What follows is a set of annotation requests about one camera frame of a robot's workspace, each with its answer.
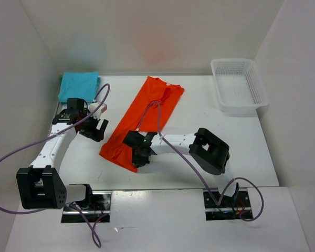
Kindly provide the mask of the light blue t shirt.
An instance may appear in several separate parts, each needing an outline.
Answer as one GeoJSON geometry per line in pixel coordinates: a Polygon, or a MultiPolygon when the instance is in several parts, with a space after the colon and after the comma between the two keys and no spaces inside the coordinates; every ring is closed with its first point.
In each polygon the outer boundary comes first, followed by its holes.
{"type": "Polygon", "coordinates": [[[80,98],[88,103],[93,102],[99,90],[99,73],[95,72],[64,72],[58,101],[66,103],[68,98],[80,98]]]}

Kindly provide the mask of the orange t shirt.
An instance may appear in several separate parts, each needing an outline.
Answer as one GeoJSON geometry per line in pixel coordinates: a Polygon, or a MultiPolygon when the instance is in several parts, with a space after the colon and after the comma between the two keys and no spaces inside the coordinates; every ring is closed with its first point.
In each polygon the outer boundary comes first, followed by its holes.
{"type": "Polygon", "coordinates": [[[126,134],[136,129],[144,132],[163,129],[183,93],[184,88],[180,85],[148,76],[99,155],[136,173],[138,169],[132,164],[132,149],[123,143],[126,134]]]}

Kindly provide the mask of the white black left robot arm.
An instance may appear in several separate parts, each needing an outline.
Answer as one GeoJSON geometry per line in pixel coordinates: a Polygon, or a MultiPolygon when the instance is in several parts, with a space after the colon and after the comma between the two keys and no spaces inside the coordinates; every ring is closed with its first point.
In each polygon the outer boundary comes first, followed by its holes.
{"type": "Polygon", "coordinates": [[[48,140],[27,168],[16,174],[20,199],[24,209],[62,209],[76,203],[81,209],[94,204],[89,184],[66,185],[59,175],[64,156],[77,134],[100,142],[108,120],[101,119],[107,110],[102,102],[87,104],[80,98],[69,98],[67,107],[55,115],[48,140]]]}

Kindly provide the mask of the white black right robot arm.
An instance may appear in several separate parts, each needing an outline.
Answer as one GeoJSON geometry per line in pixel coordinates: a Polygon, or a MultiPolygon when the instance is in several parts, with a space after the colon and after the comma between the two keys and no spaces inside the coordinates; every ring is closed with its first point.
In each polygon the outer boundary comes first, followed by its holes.
{"type": "Polygon", "coordinates": [[[132,149],[132,164],[136,168],[148,164],[152,155],[191,156],[204,172],[215,178],[220,195],[218,202],[225,206],[237,202],[239,185],[229,167],[229,145],[208,129],[180,135],[129,131],[123,143],[132,149]]]}

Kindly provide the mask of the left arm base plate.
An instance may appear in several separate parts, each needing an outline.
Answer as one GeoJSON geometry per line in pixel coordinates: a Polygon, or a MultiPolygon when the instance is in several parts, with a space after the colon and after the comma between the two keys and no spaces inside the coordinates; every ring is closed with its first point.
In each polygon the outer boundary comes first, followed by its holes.
{"type": "MultiPolygon", "coordinates": [[[[82,211],[90,224],[95,222],[108,223],[110,221],[111,191],[92,191],[92,196],[88,203],[74,202],[82,211]]],[[[61,223],[84,223],[85,220],[81,214],[73,207],[66,205],[63,208],[61,223]]]]}

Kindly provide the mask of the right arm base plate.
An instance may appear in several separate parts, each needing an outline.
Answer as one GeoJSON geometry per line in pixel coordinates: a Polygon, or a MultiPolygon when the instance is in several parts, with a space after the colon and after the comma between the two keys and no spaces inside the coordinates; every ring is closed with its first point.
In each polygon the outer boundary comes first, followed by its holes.
{"type": "Polygon", "coordinates": [[[203,191],[205,217],[207,221],[253,219],[251,204],[246,190],[238,192],[237,198],[223,197],[220,205],[216,205],[208,191],[203,191]]]}

